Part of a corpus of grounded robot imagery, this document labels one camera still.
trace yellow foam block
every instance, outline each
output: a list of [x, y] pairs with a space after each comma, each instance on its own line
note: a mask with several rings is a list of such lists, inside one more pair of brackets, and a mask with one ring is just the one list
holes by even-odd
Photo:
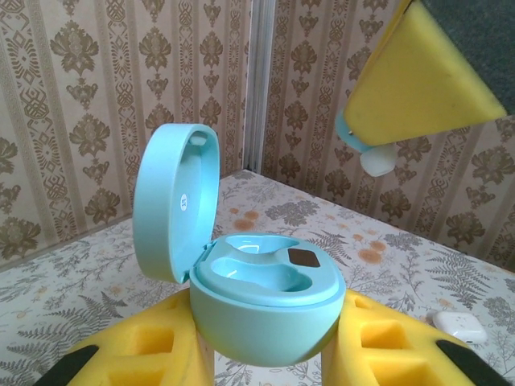
[[473, 386], [439, 339], [467, 347], [348, 289], [336, 337], [322, 352], [323, 386]]
[[98, 352], [69, 386], [212, 386], [213, 355], [201, 344], [189, 290], [90, 336], [70, 352]]
[[420, 1], [403, 0], [344, 117], [363, 143], [439, 133], [507, 115]]

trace mint green charging case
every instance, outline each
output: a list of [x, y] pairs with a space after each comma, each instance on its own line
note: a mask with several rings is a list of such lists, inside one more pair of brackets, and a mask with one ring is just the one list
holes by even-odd
[[331, 257], [289, 236], [236, 233], [211, 240], [220, 183], [216, 133], [165, 124], [147, 144], [134, 194], [134, 248], [148, 276], [190, 282], [196, 326], [231, 359], [281, 367], [331, 338], [345, 283]]

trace fern print fabric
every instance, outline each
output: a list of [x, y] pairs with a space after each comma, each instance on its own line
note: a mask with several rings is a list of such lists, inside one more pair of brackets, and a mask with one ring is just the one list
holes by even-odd
[[[474, 350], [515, 380], [515, 275], [271, 179], [221, 182], [213, 237], [272, 232], [317, 244], [349, 288], [423, 322], [473, 313], [489, 340]], [[30, 386], [80, 342], [186, 288], [142, 275], [130, 220], [0, 273], [0, 384]], [[320, 356], [254, 368], [216, 355], [216, 386], [321, 386]]]

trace damask wallpaper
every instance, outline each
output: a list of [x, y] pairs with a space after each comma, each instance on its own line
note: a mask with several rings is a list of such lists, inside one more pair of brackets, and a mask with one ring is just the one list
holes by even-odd
[[250, 0], [0, 0], [0, 265], [129, 215], [165, 122], [241, 169]]
[[400, 142], [378, 179], [334, 131], [395, 6], [278, 0], [263, 174], [515, 270], [514, 117]]

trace black foam edge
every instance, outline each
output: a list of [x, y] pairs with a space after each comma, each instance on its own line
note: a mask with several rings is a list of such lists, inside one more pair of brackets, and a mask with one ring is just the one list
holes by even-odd
[[475, 386], [512, 386], [470, 348], [445, 339], [436, 345]]
[[34, 386], [67, 386], [97, 353], [98, 348], [98, 346], [90, 345], [70, 352], [43, 374]]
[[515, 1], [421, 1], [508, 114], [515, 114]]

